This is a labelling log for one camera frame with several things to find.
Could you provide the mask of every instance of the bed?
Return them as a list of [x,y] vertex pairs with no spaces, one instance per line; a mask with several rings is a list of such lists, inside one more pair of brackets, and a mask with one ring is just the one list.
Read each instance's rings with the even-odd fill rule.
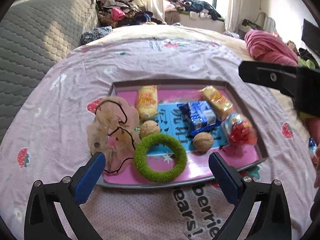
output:
[[[184,46],[165,46],[168,43]],[[237,72],[241,60],[252,60],[244,41],[213,31],[167,25],[118,28],[73,50],[47,72],[2,141],[0,214],[4,222],[17,239],[23,239],[32,183],[37,179],[58,182],[88,161],[86,127],[94,114],[87,105],[108,95],[113,82],[215,79],[229,82],[247,104],[270,155],[259,165],[254,179],[267,183],[279,179],[283,183],[292,239],[300,238],[311,223],[309,210],[316,194],[309,134],[289,98],[241,81]],[[294,138],[282,134],[285,123]],[[177,189],[131,192],[96,187],[81,208],[103,239],[211,239],[233,205],[213,184],[198,187],[211,209],[206,212],[201,208],[196,188],[181,188],[189,216],[182,215],[177,206]],[[257,208],[255,205],[239,239],[249,232]],[[75,239],[61,208],[57,209],[66,232]]]

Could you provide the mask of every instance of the clothing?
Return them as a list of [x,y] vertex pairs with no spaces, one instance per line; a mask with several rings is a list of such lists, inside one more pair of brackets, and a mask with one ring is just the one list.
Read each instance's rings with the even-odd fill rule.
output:
[[211,16],[212,20],[221,20],[224,21],[224,19],[221,18],[221,15],[213,8],[212,5],[205,1],[197,1],[197,0],[171,0],[171,3],[176,6],[176,9],[178,11],[187,11],[187,12],[197,12],[200,13],[202,10],[206,9],[208,14]]
[[108,12],[99,11],[98,12],[98,20],[99,20],[99,23],[102,27],[112,26],[113,28],[116,28],[118,25],[118,22],[113,20],[111,17],[111,14]]
[[164,12],[177,11],[175,6],[171,4],[169,1],[163,1]]
[[306,126],[308,128],[310,136],[319,145],[319,143],[320,143],[320,118],[317,118],[317,117],[307,118],[304,121],[305,121]]
[[287,42],[287,45],[288,45],[288,47],[289,47],[290,49],[292,49],[292,51],[293,51],[295,54],[297,54],[298,56],[300,55],[299,52],[298,52],[298,50],[297,50],[297,46],[296,46],[296,44],[294,44],[293,41],[288,41],[288,42]]
[[245,36],[245,43],[255,60],[298,66],[298,56],[281,39],[267,32],[251,30]]
[[80,44],[85,45],[85,44],[88,44],[89,42],[96,41],[98,39],[103,38],[104,36],[107,36],[111,32],[112,32],[111,26],[101,27],[101,28],[94,29],[92,31],[88,31],[81,35]]
[[190,18],[192,19],[198,19],[199,18],[199,13],[196,13],[196,12],[190,12],[189,14]]
[[145,12],[137,12],[133,17],[133,20],[130,23],[130,25],[140,25],[141,23],[144,23],[144,22],[151,22],[150,15]]
[[306,60],[302,59],[301,57],[298,57],[298,64],[300,67],[307,67],[310,69],[316,69],[316,65],[310,59],[308,59],[306,61]]
[[145,23],[142,23],[142,24],[146,24],[146,25],[157,25],[157,24],[154,23],[154,22],[145,22]]
[[112,8],[111,17],[114,21],[120,21],[125,17],[125,14],[120,9]]
[[316,68],[318,68],[318,69],[320,68],[317,60],[315,59],[315,57],[313,57],[313,55],[308,50],[300,48],[299,53],[300,53],[300,57],[303,60],[307,61],[309,59],[316,65]]
[[181,21],[180,15],[177,11],[170,11],[164,13],[164,20],[167,24],[172,25]]

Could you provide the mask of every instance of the walnut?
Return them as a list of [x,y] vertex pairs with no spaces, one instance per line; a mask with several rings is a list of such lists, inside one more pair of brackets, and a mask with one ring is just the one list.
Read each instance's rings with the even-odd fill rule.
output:
[[160,133],[160,127],[158,123],[152,120],[144,122],[140,128],[141,137],[146,137],[147,135],[152,133]]
[[210,133],[201,132],[193,138],[193,145],[199,152],[207,152],[211,149],[213,137]]

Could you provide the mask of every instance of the blue snack package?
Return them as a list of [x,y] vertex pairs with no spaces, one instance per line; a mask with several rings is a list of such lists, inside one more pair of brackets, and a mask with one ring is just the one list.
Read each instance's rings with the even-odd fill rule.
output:
[[190,135],[193,137],[200,132],[209,132],[221,125],[221,121],[217,119],[216,114],[207,101],[179,103],[177,107],[190,123]]

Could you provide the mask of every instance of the blue gripper pad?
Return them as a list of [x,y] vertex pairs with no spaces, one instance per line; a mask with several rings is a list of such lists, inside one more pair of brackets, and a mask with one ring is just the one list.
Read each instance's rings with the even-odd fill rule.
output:
[[87,202],[105,166],[106,157],[103,153],[99,153],[74,188],[74,199],[77,204],[80,205]]
[[233,178],[232,175],[225,168],[226,162],[222,159],[219,160],[218,157],[211,153],[209,156],[209,168],[217,180],[225,198],[230,204],[236,205],[239,203],[239,191],[242,190],[241,185],[242,182],[240,180],[241,176],[235,170],[234,167],[228,166],[228,169],[234,169],[236,173],[239,175],[237,178]]

